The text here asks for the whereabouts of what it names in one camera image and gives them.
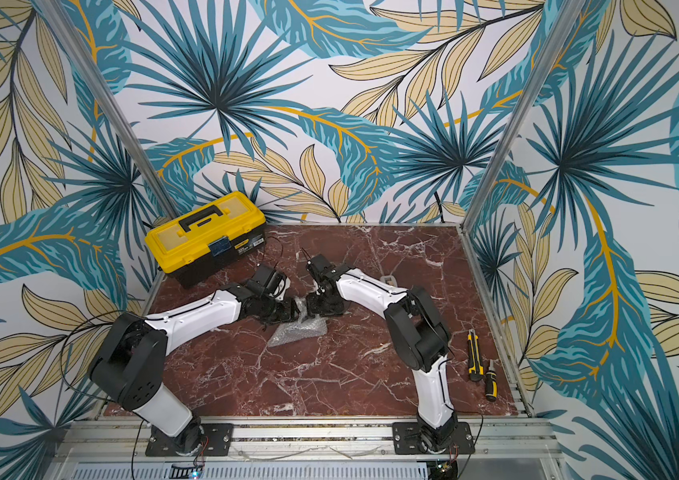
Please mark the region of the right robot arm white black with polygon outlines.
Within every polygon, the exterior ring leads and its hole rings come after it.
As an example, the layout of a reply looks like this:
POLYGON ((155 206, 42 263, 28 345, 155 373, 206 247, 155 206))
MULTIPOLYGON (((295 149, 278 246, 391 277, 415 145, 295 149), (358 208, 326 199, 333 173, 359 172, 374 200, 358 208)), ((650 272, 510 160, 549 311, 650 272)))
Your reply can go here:
POLYGON ((431 296, 421 286, 391 286, 322 255, 308 260, 306 270, 316 287, 306 298, 310 315, 341 316, 356 303, 385 320, 395 352, 415 378, 419 446, 431 453, 447 449, 457 429, 447 385, 451 334, 431 296))

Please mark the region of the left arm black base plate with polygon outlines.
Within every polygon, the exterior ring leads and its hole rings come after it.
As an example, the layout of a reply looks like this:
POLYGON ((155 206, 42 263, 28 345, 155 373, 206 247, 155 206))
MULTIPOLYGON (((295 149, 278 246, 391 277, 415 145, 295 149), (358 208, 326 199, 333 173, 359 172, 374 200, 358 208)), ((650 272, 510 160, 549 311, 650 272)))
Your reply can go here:
POLYGON ((228 455, 234 425, 232 423, 190 422, 176 437, 170 437, 152 426, 145 455, 147 457, 200 456, 225 457, 228 455))

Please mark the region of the clear bubble wrap sheet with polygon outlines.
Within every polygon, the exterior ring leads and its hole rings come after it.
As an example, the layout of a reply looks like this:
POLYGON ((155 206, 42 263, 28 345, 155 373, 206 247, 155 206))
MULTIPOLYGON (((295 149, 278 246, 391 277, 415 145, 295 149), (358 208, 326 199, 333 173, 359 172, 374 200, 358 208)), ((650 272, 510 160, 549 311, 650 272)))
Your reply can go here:
POLYGON ((325 317, 308 313, 304 298, 295 297, 293 301, 296 307, 296 319, 293 322, 279 324, 267 341, 268 347, 281 346, 327 334, 325 317))

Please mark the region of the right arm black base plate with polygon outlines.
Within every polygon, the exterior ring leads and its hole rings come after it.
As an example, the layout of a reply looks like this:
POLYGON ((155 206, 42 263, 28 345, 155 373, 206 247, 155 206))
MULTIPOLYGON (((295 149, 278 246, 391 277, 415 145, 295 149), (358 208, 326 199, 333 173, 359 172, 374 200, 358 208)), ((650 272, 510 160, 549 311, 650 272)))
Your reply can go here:
POLYGON ((467 422, 453 422, 437 429, 419 422, 395 422, 391 428, 397 455, 475 453, 475 436, 467 422))

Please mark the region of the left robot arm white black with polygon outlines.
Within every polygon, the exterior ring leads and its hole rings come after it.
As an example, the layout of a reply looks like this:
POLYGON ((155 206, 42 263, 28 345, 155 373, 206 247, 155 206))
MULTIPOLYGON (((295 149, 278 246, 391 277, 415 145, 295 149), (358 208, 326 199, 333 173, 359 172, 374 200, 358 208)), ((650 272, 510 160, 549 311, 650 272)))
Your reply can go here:
POLYGON ((145 420, 172 442, 180 456, 205 444, 197 415, 163 383, 165 359, 183 344, 228 324, 252 317, 279 325, 301 320, 301 300, 277 291, 231 284, 195 302, 141 317, 118 316, 90 362, 88 377, 124 410, 145 420))

